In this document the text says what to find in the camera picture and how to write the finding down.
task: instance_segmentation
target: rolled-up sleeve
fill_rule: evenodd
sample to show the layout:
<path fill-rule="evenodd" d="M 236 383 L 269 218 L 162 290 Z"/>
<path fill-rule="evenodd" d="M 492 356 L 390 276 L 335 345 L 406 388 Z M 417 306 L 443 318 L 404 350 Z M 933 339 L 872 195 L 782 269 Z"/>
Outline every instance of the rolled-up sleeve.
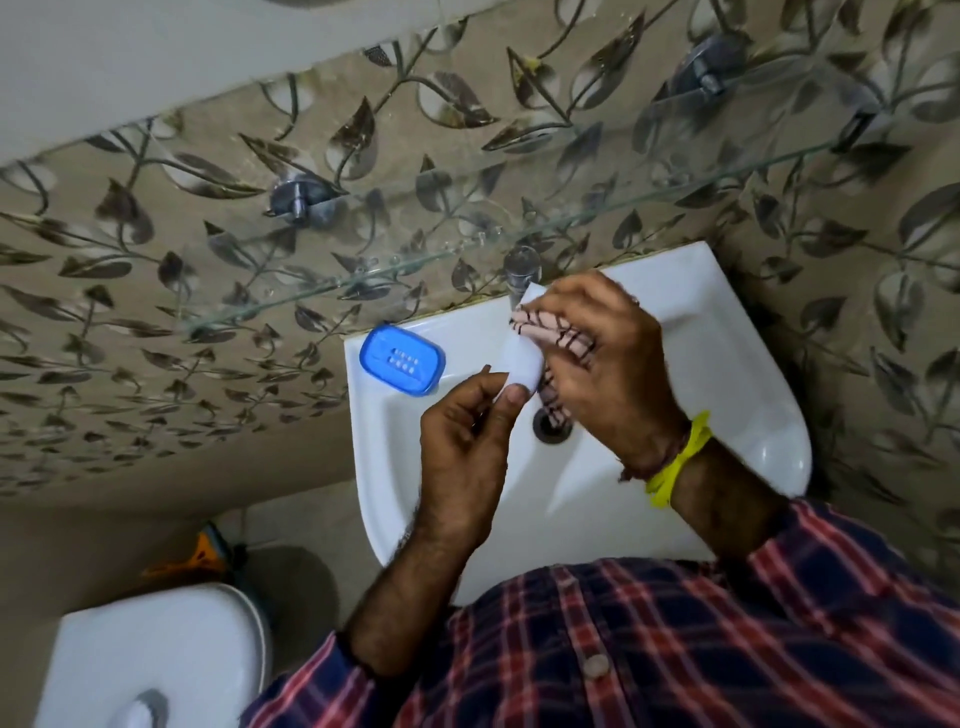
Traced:
<path fill-rule="evenodd" d="M 374 725 L 374 680 L 331 633 L 291 675 L 277 678 L 240 718 L 241 728 L 322 728 Z"/>
<path fill-rule="evenodd" d="M 956 688 L 960 607 L 862 523 L 795 500 L 747 563 L 790 619 L 904 677 Z"/>

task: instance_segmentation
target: soap dish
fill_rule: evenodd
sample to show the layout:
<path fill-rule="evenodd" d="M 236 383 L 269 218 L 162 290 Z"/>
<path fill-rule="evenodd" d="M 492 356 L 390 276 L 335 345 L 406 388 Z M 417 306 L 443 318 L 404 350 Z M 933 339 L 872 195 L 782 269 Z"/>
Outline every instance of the soap dish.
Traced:
<path fill-rule="evenodd" d="M 445 363 L 436 344 L 390 324 L 367 334 L 360 348 L 360 366 L 367 374 L 413 397 L 433 391 Z"/>

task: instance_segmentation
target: drain hole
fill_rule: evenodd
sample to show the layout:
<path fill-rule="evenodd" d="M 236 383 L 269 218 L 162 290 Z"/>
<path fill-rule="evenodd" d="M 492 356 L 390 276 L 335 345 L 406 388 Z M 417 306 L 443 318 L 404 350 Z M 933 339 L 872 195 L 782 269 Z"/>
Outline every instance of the drain hole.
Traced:
<path fill-rule="evenodd" d="M 562 427 L 555 427 L 550 424 L 550 417 L 542 407 L 534 415 L 534 434 L 537 439 L 547 445 L 559 445 L 570 436 L 573 431 L 573 423 L 567 422 Z"/>

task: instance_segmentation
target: person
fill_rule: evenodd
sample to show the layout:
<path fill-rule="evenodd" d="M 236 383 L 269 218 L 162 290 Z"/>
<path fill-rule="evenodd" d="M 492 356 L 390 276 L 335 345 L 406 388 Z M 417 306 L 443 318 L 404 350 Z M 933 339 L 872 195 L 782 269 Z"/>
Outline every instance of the person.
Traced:
<path fill-rule="evenodd" d="M 632 471 L 660 468 L 690 422 L 657 321 L 596 272 L 529 309 L 595 338 L 589 371 L 546 352 L 576 421 Z M 714 564 L 544 567 L 448 607 L 491 532 L 529 396 L 494 402 L 504 381 L 485 369 L 424 413 L 408 537 L 346 628 L 244 726 L 960 725 L 957 604 L 874 531 L 781 496 L 715 438 L 670 499 Z"/>

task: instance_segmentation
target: shirt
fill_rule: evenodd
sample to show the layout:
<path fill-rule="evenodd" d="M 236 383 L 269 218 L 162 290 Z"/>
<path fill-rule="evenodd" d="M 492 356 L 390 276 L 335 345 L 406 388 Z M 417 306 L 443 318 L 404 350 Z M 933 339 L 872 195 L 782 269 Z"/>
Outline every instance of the shirt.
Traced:
<path fill-rule="evenodd" d="M 242 724 L 956 726 L 960 608 L 874 531 L 800 499 L 735 565 L 510 579 L 445 621 L 398 712 L 388 693 L 330 635 Z"/>

